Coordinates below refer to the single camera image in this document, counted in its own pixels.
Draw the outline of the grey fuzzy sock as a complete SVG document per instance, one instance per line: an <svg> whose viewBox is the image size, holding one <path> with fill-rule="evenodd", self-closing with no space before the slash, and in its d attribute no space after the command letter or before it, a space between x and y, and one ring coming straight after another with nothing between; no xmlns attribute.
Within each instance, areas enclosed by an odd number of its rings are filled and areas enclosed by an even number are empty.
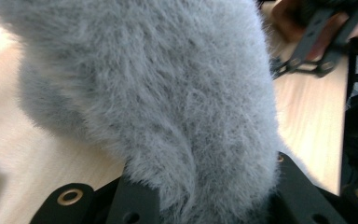
<svg viewBox="0 0 358 224"><path fill-rule="evenodd" d="M276 185L269 54L255 0L0 0L21 105L122 157L161 224L265 224Z"/></svg>

